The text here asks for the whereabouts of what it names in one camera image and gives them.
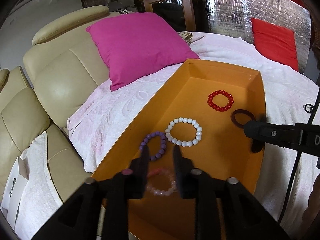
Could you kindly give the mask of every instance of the dark red bracelet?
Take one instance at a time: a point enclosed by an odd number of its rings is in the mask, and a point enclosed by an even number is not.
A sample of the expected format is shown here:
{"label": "dark red bracelet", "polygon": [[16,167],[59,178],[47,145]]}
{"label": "dark red bracelet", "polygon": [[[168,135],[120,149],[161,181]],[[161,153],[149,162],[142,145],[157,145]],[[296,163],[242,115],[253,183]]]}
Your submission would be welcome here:
{"label": "dark red bracelet", "polygon": [[[224,107],[220,107],[220,106],[217,106],[216,104],[214,104],[212,102],[212,99],[216,96],[216,95],[224,95],[225,97],[227,97],[229,99],[229,103],[224,106]],[[233,105],[234,101],[233,101],[233,97],[231,94],[229,94],[228,92],[225,92],[224,90],[218,90],[218,91],[215,91],[213,93],[211,93],[209,96],[208,96],[208,101],[207,101],[208,105],[213,108],[214,110],[216,111],[220,111],[220,112],[225,112],[225,111],[228,111],[231,106]]]}

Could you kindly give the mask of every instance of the pink pillow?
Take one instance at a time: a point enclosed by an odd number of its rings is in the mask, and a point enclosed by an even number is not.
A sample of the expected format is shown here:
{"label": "pink pillow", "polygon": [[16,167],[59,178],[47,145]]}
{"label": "pink pillow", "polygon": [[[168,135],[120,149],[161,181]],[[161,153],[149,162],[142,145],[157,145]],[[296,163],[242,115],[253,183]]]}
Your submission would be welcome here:
{"label": "pink pillow", "polygon": [[102,19],[86,28],[109,67],[111,91],[160,69],[198,58],[188,44],[155,13]]}

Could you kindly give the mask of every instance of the reflective foil insulation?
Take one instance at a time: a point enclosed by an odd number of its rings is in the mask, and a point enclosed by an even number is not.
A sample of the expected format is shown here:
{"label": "reflective foil insulation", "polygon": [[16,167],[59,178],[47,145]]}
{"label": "reflective foil insulation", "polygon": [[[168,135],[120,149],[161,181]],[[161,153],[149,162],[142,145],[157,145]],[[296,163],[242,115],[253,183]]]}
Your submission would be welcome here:
{"label": "reflective foil insulation", "polygon": [[311,35],[310,14],[305,8],[290,0],[204,0],[204,10],[210,33],[241,37],[251,44],[251,17],[293,30],[299,72],[304,72]]}

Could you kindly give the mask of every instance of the black cable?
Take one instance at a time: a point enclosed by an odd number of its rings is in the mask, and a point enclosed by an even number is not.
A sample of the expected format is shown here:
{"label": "black cable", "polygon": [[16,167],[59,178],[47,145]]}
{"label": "black cable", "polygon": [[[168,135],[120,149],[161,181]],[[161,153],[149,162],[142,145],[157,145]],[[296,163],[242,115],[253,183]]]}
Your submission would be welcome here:
{"label": "black cable", "polygon": [[[320,104],[320,88],[319,88],[319,90],[318,90],[318,95],[317,95],[317,98],[316,98],[315,106],[313,106],[313,107],[311,108],[311,114],[310,114],[310,116],[309,116],[308,124],[312,124],[313,119],[315,118],[316,112],[317,112],[317,110],[318,110],[319,104]],[[284,203],[283,203],[283,206],[282,206],[282,211],[281,211],[280,217],[279,217],[279,219],[278,219],[278,223],[279,223],[279,224],[281,223],[281,221],[282,221],[282,219],[283,219],[285,210],[286,210],[287,205],[288,205],[290,193],[291,193],[291,190],[292,190],[292,184],[293,184],[293,181],[294,181],[294,177],[295,177],[295,175],[296,175],[296,172],[297,172],[297,168],[298,168],[298,164],[299,164],[300,158],[301,158],[301,152],[297,152],[297,157],[296,157],[296,160],[294,161],[294,165],[293,165],[293,168],[292,168],[291,176],[290,176],[290,179],[289,179],[289,184],[288,184],[288,187],[287,187],[287,192],[286,192],[286,194],[285,194]],[[317,168],[318,168],[318,169],[320,168],[320,157],[318,158]]]}

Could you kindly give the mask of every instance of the cardboard box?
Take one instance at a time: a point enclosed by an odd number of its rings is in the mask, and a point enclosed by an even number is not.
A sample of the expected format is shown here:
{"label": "cardboard box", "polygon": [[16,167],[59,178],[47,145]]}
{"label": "cardboard box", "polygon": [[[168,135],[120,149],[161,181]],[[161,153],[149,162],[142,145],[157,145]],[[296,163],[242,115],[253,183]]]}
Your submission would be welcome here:
{"label": "cardboard box", "polygon": [[25,163],[20,157],[17,157],[5,185],[3,201],[0,207],[13,229],[16,223],[20,199],[27,182],[28,174]]}
{"label": "cardboard box", "polygon": [[[215,90],[232,94],[231,109],[217,112],[208,106],[208,95]],[[214,97],[214,102],[224,106],[228,100],[219,95]],[[140,155],[138,148],[148,133],[164,131],[174,118],[186,117],[197,120],[203,131],[197,145],[180,147],[182,155],[213,178],[237,177],[253,193],[264,149],[257,154],[250,152],[251,140],[231,122],[230,115],[236,109],[246,109],[256,117],[266,113],[260,72],[227,63],[188,59],[131,122],[92,177],[98,181],[113,177]],[[245,118],[239,116],[237,120],[245,123],[248,121]],[[194,139],[195,129],[191,124],[178,123],[171,134],[189,141]],[[150,140],[152,155],[159,150],[159,145],[159,137]],[[173,169],[173,146],[167,142],[166,153],[150,162],[149,169]],[[167,179],[161,176],[152,177],[151,183],[159,189],[169,187]],[[129,231],[141,240],[191,240],[194,239],[194,212],[194,200],[182,200],[178,193],[160,197],[146,192],[142,200],[129,200]]]}

